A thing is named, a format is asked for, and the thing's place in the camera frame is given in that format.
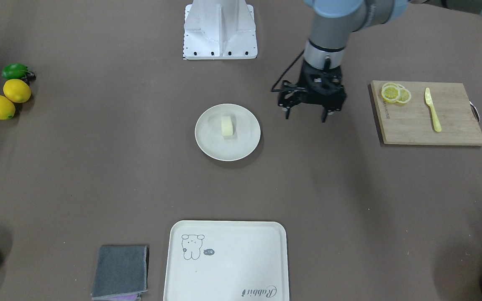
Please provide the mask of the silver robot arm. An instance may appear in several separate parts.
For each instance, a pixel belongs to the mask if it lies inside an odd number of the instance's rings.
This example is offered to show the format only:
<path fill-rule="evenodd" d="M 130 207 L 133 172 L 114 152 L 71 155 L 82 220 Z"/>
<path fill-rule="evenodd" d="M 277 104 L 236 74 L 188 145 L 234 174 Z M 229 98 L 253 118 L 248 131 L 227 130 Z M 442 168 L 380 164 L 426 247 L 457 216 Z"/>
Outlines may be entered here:
<path fill-rule="evenodd" d="M 321 105 L 328 115 L 342 110 L 346 91 L 342 84 L 342 58 L 353 32 L 388 23 L 403 15 L 409 0 L 307 0 L 314 16 L 296 83 L 283 77 L 273 84 L 277 104 L 289 119 L 291 109 L 300 104 Z"/>

